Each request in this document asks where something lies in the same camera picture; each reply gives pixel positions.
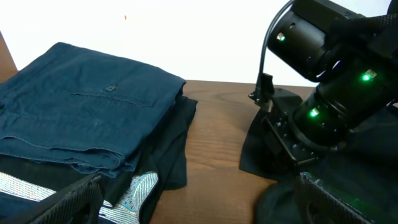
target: green led light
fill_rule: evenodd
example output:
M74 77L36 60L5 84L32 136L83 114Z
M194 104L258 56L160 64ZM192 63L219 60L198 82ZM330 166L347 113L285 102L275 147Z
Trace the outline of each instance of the green led light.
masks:
M318 114L319 114L319 111L316 108L312 109L310 112L310 116L313 118L318 116Z
M372 79L371 75L366 73L362 75L362 81L369 81L370 79Z

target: black cylinder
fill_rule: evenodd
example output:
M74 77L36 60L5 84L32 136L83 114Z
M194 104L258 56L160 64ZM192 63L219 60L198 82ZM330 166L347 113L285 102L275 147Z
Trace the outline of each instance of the black cylinder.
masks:
M271 51L309 80L323 71L318 64L326 52L324 45L325 33L292 11L280 19L268 41Z

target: black cloth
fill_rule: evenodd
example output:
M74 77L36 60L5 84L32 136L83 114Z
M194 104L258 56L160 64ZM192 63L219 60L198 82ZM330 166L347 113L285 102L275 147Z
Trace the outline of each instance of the black cloth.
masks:
M160 180L165 182L162 189L179 189L187 184L185 138L189 128L187 124L190 124L195 115L196 103L197 101L184 96L176 99L167 117L140 145L142 157L139 166L141 170L157 173L159 164L162 172L158 175ZM153 154L154 162L157 164L152 164L154 158L148 153ZM86 176L65 164L41 163L10 156L0 156L0 172L55 191ZM122 171L116 178L104 176L105 200L115 205L129 188L133 175L135 173Z
M175 112L178 122L165 121L165 125L156 129L159 133L175 132L178 137L167 138L167 135L153 135L147 141L146 149L137 167L137 174L156 172L159 180L141 207L139 221L149 223L156 204L164 190L179 189L187 184L187 161L185 143L189 126L196 111L197 101L184 98L184 107Z

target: jeans button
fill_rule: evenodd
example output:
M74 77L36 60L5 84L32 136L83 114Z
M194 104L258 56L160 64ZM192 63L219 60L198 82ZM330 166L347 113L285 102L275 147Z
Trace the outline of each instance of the jeans button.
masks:
M106 91L113 91L116 89L116 86L108 86L105 88Z

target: stack of folded clothes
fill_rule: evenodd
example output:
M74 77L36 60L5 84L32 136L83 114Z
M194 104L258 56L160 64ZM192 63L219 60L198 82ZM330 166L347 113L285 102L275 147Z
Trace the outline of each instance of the stack of folded clothes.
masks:
M0 85L0 220L92 173L100 223L148 223L163 190L187 184L197 101L185 80L57 43Z

